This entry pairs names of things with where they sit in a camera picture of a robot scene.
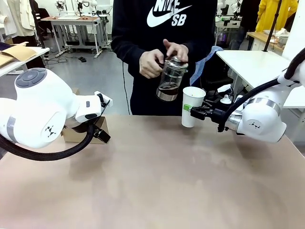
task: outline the gray button panel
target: gray button panel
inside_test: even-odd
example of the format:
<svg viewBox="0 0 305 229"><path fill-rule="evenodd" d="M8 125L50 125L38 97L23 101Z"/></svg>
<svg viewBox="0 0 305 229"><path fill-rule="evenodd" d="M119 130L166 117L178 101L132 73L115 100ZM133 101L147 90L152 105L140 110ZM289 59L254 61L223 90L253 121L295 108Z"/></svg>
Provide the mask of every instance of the gray button panel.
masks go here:
<svg viewBox="0 0 305 229"><path fill-rule="evenodd" d="M47 69L32 68L20 74L16 79L16 86L19 88L29 88L39 84L47 76Z"/></svg>

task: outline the man's hand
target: man's hand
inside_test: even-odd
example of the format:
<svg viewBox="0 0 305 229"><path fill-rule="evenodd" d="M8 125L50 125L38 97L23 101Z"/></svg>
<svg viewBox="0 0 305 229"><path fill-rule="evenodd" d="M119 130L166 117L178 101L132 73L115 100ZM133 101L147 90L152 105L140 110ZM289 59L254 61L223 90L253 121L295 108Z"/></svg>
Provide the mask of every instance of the man's hand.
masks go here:
<svg viewBox="0 0 305 229"><path fill-rule="evenodd" d="M147 79L158 77L163 69L156 60L159 60L159 63L164 63L164 55L160 50L155 49L150 52L144 52L140 57L140 74Z"/></svg>
<svg viewBox="0 0 305 229"><path fill-rule="evenodd" d="M163 44L167 49L167 56L177 55L178 59L182 62L189 61L189 49L185 45L169 42L166 39L163 40Z"/></svg>

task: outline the green label on cup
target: green label on cup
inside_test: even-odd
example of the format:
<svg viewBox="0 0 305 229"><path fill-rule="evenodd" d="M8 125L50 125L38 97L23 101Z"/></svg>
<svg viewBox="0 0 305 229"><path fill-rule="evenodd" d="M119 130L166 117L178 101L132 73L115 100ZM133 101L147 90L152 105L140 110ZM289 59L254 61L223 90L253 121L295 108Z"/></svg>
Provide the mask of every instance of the green label on cup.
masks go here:
<svg viewBox="0 0 305 229"><path fill-rule="evenodd" d="M184 104L183 105L183 110L190 112L192 109L192 106L188 105L188 104Z"/></svg>

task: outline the nike swoosh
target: nike swoosh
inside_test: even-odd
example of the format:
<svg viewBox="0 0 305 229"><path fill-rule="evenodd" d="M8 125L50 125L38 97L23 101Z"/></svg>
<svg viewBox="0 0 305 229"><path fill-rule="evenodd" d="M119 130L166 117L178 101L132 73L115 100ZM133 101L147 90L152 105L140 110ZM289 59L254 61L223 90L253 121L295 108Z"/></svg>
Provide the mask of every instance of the nike swoosh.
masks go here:
<svg viewBox="0 0 305 229"><path fill-rule="evenodd" d="M156 27L158 25L161 25L162 23L166 22L167 20L169 20L173 15L177 14L177 13L180 13L181 11L189 8L191 6L187 6L187 7L184 7L182 9L179 9L177 12L173 13L173 12L169 12L165 15L162 15L160 17L155 17L153 15L153 7L151 9L151 11L149 12L148 16L147 16L147 24L149 27Z"/></svg>

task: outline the brown table surface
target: brown table surface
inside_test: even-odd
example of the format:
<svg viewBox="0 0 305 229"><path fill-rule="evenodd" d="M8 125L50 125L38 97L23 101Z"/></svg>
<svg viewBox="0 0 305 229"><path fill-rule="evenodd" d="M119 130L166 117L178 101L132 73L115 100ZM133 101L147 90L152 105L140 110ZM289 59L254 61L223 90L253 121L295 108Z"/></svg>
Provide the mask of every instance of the brown table surface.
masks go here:
<svg viewBox="0 0 305 229"><path fill-rule="evenodd" d="M94 17L87 17L84 16L84 18L88 18L87 20L82 19L83 17L77 19L77 20L62 20L62 19L58 19L59 17L56 16L56 19L54 19L53 17L47 17L42 19L42 21L95 21L95 20L99 20L99 18L94 18Z"/></svg>
<svg viewBox="0 0 305 229"><path fill-rule="evenodd" d="M268 39L268 35L263 33L263 32L249 32L248 35L250 37L254 37L255 39L259 39L260 41L262 42L267 42L267 39ZM284 48L282 47L279 47L277 44L274 44L274 48L279 50L279 51L284 51Z"/></svg>
<svg viewBox="0 0 305 229"><path fill-rule="evenodd" d="M0 160L0 228L304 228L305 161L287 137L268 144L208 120L186 129L178 117L106 118L108 145L56 162ZM48 149L64 147L60 138Z"/></svg>

